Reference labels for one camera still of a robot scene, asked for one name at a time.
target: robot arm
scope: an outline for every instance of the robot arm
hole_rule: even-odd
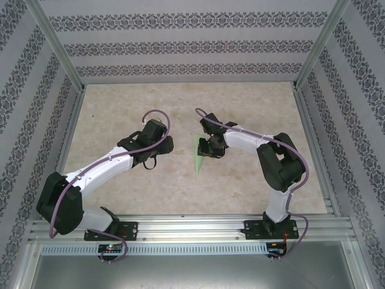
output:
[[[206,116],[215,122],[219,120],[213,113]],[[199,140],[198,154],[206,157],[221,158],[227,148],[238,148],[258,156],[263,175],[271,187],[269,204],[263,214],[263,227],[270,236],[280,235],[290,219],[287,206],[292,186],[301,180],[305,168],[298,156],[289,149],[279,146],[264,138],[257,138],[242,132],[242,127],[237,123],[229,122],[226,125],[234,127],[237,131],[208,122],[200,121],[208,139]],[[290,137],[285,133],[266,135],[295,148]]]
[[[52,173],[48,176],[42,195],[37,203],[38,213],[51,222],[59,195],[69,182],[77,178],[60,203],[54,228],[62,235],[68,234],[76,228],[93,229],[116,235],[119,228],[119,219],[104,207],[98,210],[83,208],[82,198],[89,196],[92,191],[119,173],[130,170],[140,163],[144,164],[149,158],[153,158],[156,163],[158,155],[172,152],[174,148],[173,139],[171,136],[167,136],[161,144],[151,150],[128,154],[130,151],[147,148],[160,141],[166,130],[167,128],[163,123],[152,119],[147,122],[143,131],[137,131],[120,140],[116,147],[93,163],[75,172],[68,173],[66,176],[62,176],[58,172]],[[109,160],[95,166],[96,163],[105,158],[109,158]],[[79,176],[91,166],[95,167]]]

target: green object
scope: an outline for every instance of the green object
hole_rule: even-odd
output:
[[[204,138],[206,139],[205,135],[194,135],[194,153],[195,153],[195,174],[198,175],[200,167],[203,162],[203,157],[198,155],[198,145],[199,145],[199,139]]]

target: wall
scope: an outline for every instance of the wall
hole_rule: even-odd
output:
[[[335,0],[41,1],[86,84],[293,81]]]
[[[0,67],[0,288],[6,288],[78,94],[20,0],[0,0]]]
[[[385,288],[385,1],[349,3],[302,87],[341,211]]]

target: purple cable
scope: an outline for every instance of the purple cable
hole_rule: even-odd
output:
[[[248,135],[252,135],[253,137],[257,137],[257,138],[261,138],[263,140],[268,140],[268,141],[271,141],[273,143],[276,143],[280,146],[283,146],[284,148],[286,149],[289,149],[290,151],[292,151],[293,153],[295,153],[298,158],[301,160],[301,162],[303,163],[304,167],[305,167],[305,178],[303,179],[302,182],[300,182],[298,185],[296,185],[294,188],[291,188],[290,189],[290,193],[289,193],[289,196],[288,196],[288,201],[286,202],[286,205],[285,205],[285,210],[286,212],[288,212],[290,215],[294,216],[294,217],[300,217],[302,219],[305,220],[305,229],[301,235],[301,237],[298,239],[298,242],[294,245],[294,247],[285,255],[285,256],[282,256],[281,259],[283,258],[286,258],[287,256],[289,256],[294,250],[297,249],[298,245],[302,242],[303,238],[305,237],[306,233],[307,233],[307,230],[309,228],[309,221],[308,219],[304,216],[304,215],[301,215],[301,214],[293,214],[293,213],[290,213],[289,212],[289,205],[290,205],[290,201],[291,201],[291,198],[292,198],[292,195],[293,195],[293,192],[295,190],[298,190],[299,188],[301,188],[306,182],[307,180],[309,179],[309,166],[307,165],[307,162],[305,160],[305,158],[294,148],[292,148],[291,146],[289,146],[288,144],[286,143],[283,143],[282,141],[279,141],[279,140],[275,140],[273,138],[269,138],[269,137],[266,137],[262,134],[257,134],[255,132],[252,132],[252,131],[246,131],[244,129],[239,129],[239,128],[234,128],[234,127],[231,127],[231,126],[227,126],[227,125],[224,125],[220,122],[216,122],[214,120],[211,120],[209,119],[207,116],[207,113],[202,110],[201,108],[196,108],[195,109],[195,112],[200,116],[202,117],[203,119],[207,120],[208,122],[211,122],[213,123],[214,125],[218,125],[218,126],[221,126],[223,128],[226,128],[226,129],[229,129],[229,130],[232,130],[232,131],[238,131],[238,132],[243,132],[245,134],[248,134]]]
[[[149,110],[148,112],[146,112],[144,114],[144,116],[142,117],[142,123],[144,123],[144,120],[146,118],[146,116],[148,116],[150,113],[161,113],[165,116],[165,118],[167,119],[167,130],[163,136],[163,138],[160,139],[160,141],[157,141],[156,143],[146,147],[146,148],[142,148],[142,149],[136,149],[134,151],[130,151],[130,152],[121,152],[119,154],[115,154],[115,155],[112,155],[110,157],[106,157],[106,158],[103,158],[97,162],[95,162],[94,164],[90,165],[89,167],[87,167],[85,170],[83,170],[80,174],[78,174],[77,176],[75,176],[75,178],[70,181],[68,183],[68,185],[64,188],[64,190],[61,192],[57,202],[56,202],[56,205],[55,205],[55,209],[54,209],[54,212],[52,213],[52,217],[51,217],[51,222],[49,224],[49,237],[50,238],[55,238],[55,236],[58,234],[58,232],[54,232],[54,225],[55,225],[55,221],[56,221],[56,216],[58,214],[58,210],[59,210],[59,207],[60,207],[60,203],[61,201],[63,200],[65,194],[67,193],[68,189],[77,181],[81,178],[81,176],[84,176],[87,172],[89,172],[91,169],[93,169],[94,167],[104,163],[105,161],[109,161],[110,159],[113,159],[113,158],[118,158],[118,157],[121,157],[121,156],[124,156],[124,155],[129,155],[129,154],[137,154],[139,152],[144,152],[144,151],[148,151],[149,149],[152,149],[156,146],[158,146],[162,141],[164,141],[166,139],[166,137],[168,136],[168,134],[170,133],[170,127],[171,127],[171,122],[170,122],[170,118],[168,117],[168,115],[164,112],[164,111],[161,111],[161,110]],[[116,238],[120,241],[122,241],[125,245],[125,248],[128,248],[127,247],[127,244],[126,242],[118,237],[118,236],[115,236],[115,235],[111,235],[111,234],[108,234],[108,233],[104,233],[104,232],[100,232],[100,231],[97,231],[97,230],[89,230],[89,231],[93,231],[93,232],[97,232],[98,234],[102,234],[102,235],[107,235],[109,237],[113,237],[113,238]],[[125,252],[123,255],[121,255],[120,257],[123,257],[127,254],[127,250],[125,249]]]

